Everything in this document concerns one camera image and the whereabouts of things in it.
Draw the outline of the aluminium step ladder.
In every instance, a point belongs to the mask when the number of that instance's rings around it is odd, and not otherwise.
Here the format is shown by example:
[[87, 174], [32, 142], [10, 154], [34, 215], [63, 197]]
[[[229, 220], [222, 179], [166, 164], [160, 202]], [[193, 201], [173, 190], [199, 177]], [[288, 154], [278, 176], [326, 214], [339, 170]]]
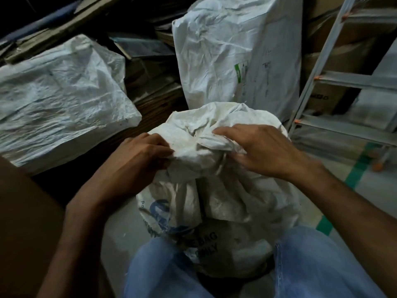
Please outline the aluminium step ladder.
[[292, 112], [287, 124], [288, 135], [291, 138], [296, 126], [309, 126], [320, 130], [331, 131], [348, 135], [371, 143], [381, 145], [383, 153], [375, 157], [372, 164], [374, 171], [381, 171], [391, 155], [392, 149], [397, 149], [397, 133], [383, 131], [372, 127], [353, 124], [340, 118], [330, 116], [313, 116], [304, 114], [306, 104], [316, 84], [326, 84], [356, 89], [373, 89], [387, 93], [397, 93], [397, 78], [378, 77], [365, 74], [343, 73], [337, 71], [325, 71], [325, 64], [340, 35], [345, 23], [378, 23], [397, 24], [397, 9], [357, 9], [354, 10], [356, 0], [345, 0], [335, 18], [335, 22], [325, 41], [305, 87], [299, 97], [298, 103]]

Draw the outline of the pile of flattened cardboard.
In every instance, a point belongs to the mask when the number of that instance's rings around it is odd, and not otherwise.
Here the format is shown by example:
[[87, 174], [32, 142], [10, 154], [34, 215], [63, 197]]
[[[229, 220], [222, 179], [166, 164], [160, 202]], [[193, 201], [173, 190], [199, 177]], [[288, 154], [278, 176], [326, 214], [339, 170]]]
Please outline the pile of flattened cardboard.
[[171, 110], [187, 109], [177, 68], [173, 35], [159, 32], [187, 13], [196, 0], [74, 0], [52, 14], [0, 38], [0, 67], [15, 65], [62, 45], [78, 35], [125, 58], [127, 97], [141, 113], [136, 127], [113, 135], [100, 145], [115, 149], [124, 139], [149, 132], [165, 122]]

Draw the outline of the person's left hand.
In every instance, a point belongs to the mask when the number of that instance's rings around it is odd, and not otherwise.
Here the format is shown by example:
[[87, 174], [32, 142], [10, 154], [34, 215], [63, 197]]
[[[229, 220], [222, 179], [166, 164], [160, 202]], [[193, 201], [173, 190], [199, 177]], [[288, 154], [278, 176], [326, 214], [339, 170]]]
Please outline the person's left hand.
[[127, 138], [82, 185], [71, 201], [93, 206], [104, 216], [115, 212], [129, 198], [140, 193], [159, 171], [139, 167], [135, 138]]

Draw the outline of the person's right forearm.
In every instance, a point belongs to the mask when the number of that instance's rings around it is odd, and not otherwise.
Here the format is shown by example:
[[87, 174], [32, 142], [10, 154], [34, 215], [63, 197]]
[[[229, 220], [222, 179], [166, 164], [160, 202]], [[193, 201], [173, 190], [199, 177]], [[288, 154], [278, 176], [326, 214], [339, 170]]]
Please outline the person's right forearm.
[[372, 280], [397, 298], [397, 219], [371, 204], [320, 162], [293, 164], [290, 182], [326, 216]]

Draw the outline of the white woven sack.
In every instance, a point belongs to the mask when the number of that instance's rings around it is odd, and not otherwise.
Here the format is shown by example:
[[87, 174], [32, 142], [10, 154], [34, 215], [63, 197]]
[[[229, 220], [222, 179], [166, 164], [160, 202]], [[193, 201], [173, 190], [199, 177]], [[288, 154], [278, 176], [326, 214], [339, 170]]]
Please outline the white woven sack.
[[265, 272], [275, 241], [299, 223], [301, 205], [295, 186], [250, 172], [227, 155], [244, 150], [212, 131], [235, 124], [270, 125], [287, 137], [275, 115], [245, 104], [173, 112], [149, 131], [174, 150], [171, 164], [136, 198], [148, 232], [174, 241], [197, 271], [248, 279]]

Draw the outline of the flat white woven sack parcel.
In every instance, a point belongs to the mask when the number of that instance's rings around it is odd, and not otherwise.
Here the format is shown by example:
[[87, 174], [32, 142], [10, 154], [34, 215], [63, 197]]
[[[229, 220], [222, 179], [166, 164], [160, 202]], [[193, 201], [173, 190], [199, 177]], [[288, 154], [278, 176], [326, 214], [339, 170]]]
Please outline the flat white woven sack parcel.
[[0, 156], [36, 175], [139, 125], [125, 67], [85, 35], [0, 67]]

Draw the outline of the plain brown cardboard box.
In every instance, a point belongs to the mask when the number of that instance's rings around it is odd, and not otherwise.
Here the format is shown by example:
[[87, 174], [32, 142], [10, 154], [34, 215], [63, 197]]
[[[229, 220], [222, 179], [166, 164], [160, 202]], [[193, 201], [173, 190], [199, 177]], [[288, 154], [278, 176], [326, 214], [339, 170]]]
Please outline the plain brown cardboard box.
[[[66, 210], [0, 156], [0, 298], [37, 298]], [[98, 298], [113, 296], [100, 264]]]

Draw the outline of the person's left leg in jeans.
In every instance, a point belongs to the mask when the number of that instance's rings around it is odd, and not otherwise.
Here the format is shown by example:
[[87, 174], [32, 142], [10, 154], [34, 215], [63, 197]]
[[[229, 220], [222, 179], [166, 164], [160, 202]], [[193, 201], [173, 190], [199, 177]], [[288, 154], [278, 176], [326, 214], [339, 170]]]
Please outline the person's left leg in jeans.
[[192, 261], [172, 241], [156, 237], [133, 257], [123, 298], [214, 298], [200, 283]]

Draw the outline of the person's left forearm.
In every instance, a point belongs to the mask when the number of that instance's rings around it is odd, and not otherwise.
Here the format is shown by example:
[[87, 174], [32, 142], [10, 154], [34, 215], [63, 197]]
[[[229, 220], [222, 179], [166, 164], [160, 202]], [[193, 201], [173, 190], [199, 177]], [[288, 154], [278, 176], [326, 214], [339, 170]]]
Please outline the person's left forearm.
[[98, 298], [102, 237], [107, 216], [71, 201], [37, 298]]

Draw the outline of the stack of brown cardboard boxes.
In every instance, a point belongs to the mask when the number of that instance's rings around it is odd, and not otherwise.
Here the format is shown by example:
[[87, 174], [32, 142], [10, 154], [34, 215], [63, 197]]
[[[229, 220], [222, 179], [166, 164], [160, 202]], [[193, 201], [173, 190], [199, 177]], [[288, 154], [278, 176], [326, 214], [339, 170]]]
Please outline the stack of brown cardboard boxes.
[[[345, 0], [304, 0], [300, 92], [323, 49]], [[324, 70], [372, 74], [397, 37], [396, 23], [345, 22]], [[316, 84], [306, 110], [319, 114], [344, 114], [360, 93], [358, 88]]]

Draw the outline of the person's right leg in jeans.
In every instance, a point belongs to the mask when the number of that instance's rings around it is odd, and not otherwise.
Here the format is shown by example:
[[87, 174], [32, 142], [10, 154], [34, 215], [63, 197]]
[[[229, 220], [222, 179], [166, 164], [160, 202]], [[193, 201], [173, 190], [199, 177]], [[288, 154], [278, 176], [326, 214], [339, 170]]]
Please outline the person's right leg in jeans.
[[351, 254], [313, 228], [288, 230], [274, 260], [274, 298], [387, 298]]

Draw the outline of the person's leg in jeans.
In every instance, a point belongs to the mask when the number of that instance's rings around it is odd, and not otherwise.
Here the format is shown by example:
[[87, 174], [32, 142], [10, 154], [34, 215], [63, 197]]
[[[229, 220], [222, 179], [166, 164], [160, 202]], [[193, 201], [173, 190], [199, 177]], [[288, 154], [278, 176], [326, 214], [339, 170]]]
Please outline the person's leg in jeans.
[[313, 228], [288, 230], [274, 260], [274, 298], [387, 298], [351, 254]]
[[172, 241], [156, 237], [133, 257], [123, 298], [214, 298], [200, 283], [192, 261]]

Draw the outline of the person's right hand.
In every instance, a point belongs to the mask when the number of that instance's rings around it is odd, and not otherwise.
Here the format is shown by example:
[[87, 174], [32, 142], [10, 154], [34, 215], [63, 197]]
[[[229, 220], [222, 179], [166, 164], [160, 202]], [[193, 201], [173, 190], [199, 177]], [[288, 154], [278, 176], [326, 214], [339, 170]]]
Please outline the person's right hand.
[[255, 154], [259, 157], [263, 163], [263, 172], [257, 173], [260, 175], [297, 185], [298, 181], [323, 168], [320, 162], [298, 150], [274, 126], [236, 124], [231, 127], [218, 127], [212, 133], [236, 142], [245, 151], [243, 154]]

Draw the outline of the tall white parcel, green label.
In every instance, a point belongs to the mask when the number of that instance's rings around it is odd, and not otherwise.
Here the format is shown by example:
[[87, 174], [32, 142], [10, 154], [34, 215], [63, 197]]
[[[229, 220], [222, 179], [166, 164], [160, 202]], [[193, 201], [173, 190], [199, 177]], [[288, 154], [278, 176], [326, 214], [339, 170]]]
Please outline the tall white parcel, green label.
[[299, 98], [304, 0], [198, 0], [172, 22], [189, 110], [245, 103], [290, 119]]

